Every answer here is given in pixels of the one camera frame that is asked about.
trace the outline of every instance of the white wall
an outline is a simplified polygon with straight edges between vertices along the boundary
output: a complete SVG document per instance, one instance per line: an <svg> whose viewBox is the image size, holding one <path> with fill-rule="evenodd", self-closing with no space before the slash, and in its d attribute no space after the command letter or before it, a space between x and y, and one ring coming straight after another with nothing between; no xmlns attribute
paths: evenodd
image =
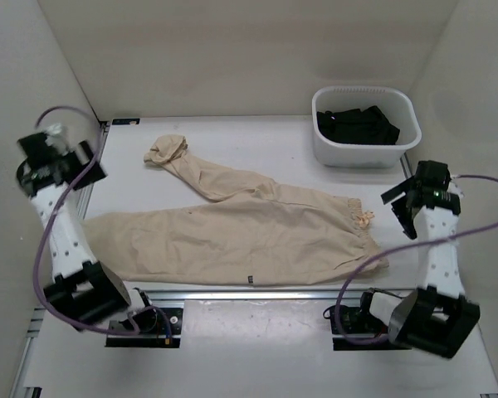
<svg viewBox="0 0 498 398"><path fill-rule="evenodd" d="M407 91L457 0L39 0L101 119L308 114L332 84Z"/></svg>
<svg viewBox="0 0 498 398"><path fill-rule="evenodd" d="M498 177L498 0L461 0L411 97L422 127L413 159ZM461 182L461 228L498 220L498 187ZM461 242L468 295L498 377L498 230Z"/></svg>
<svg viewBox="0 0 498 398"><path fill-rule="evenodd" d="M0 397L7 396L36 303L31 271L42 229L15 181L18 138L54 104L89 109L36 0L0 0ZM78 141L86 125L68 114Z"/></svg>

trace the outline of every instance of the beige pants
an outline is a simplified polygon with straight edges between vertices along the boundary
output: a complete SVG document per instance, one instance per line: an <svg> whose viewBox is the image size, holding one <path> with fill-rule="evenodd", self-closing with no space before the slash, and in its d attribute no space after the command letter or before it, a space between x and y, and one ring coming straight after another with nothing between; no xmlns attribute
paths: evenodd
<svg viewBox="0 0 498 398"><path fill-rule="evenodd" d="M163 167L215 203L110 213L84 223L95 256L122 279L320 284L343 277L379 252L359 199L209 163L188 153L187 146L183 136L160 137L144 161ZM366 270L386 264L382 260Z"/></svg>

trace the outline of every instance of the white table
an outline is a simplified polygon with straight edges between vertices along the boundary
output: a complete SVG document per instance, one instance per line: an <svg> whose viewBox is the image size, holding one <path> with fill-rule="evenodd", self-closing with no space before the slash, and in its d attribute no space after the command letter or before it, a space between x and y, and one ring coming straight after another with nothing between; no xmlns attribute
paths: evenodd
<svg viewBox="0 0 498 398"><path fill-rule="evenodd" d="M175 133L185 135L192 153L208 161L358 197L365 210L375 213L371 232L382 248L405 243L390 206L380 199L406 178L403 166L376 171L324 167L313 156L311 129L311 117L164 118L113 125L102 157L109 176L95 184L86 217L205 203L176 177L142 162L159 135ZM389 268L373 278L357 280L350 297L371 286L413 289L417 252L389 261ZM418 351L333 352L330 323L321 314L339 284L277 289L132 285L147 289L155 300L184 304L178 350L105 348L103 336L77 333L45 316L25 386L41 387L43 398L467 398L498 392L478 329L449 362Z"/></svg>

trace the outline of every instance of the white bin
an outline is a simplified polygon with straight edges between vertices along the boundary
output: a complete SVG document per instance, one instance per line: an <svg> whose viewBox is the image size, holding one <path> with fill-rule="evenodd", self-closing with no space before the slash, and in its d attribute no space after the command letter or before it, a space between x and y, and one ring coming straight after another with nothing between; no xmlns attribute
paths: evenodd
<svg viewBox="0 0 498 398"><path fill-rule="evenodd" d="M400 129L396 145L352 145L334 143L321 134L317 112L342 112L367 109L377 105L389 122ZM320 163L340 167L392 167L415 147L422 137L412 101L404 94L388 87L335 85L315 93L312 99L314 120L314 153Z"/></svg>

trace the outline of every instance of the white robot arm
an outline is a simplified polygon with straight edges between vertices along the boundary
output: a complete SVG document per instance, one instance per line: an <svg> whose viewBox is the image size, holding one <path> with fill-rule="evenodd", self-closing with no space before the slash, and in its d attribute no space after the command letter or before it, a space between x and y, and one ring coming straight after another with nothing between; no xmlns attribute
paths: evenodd
<svg viewBox="0 0 498 398"><path fill-rule="evenodd" d="M93 255L79 222L72 197L56 209L58 199L68 185L83 171L77 153L70 150L63 137L43 131L18 140L27 158L17 170L17 180L37 209L46 227L52 213L56 218L49 236L53 283L43 291L46 300L59 313L86 325L100 323L126 309L140 309L151 304L137 290L128 291L122 280ZM86 141L80 143L89 161L94 157ZM74 189L86 187L105 177L95 166ZM140 318L156 317L154 311Z"/></svg>
<svg viewBox="0 0 498 398"><path fill-rule="evenodd" d="M455 235L461 212L457 188L446 164L419 162L417 173L382 195L410 239L446 239ZM466 300L457 268L457 242L419 249L417 288L407 297L371 289L362 310L388 327L393 344L452 358L480 318L477 304Z"/></svg>

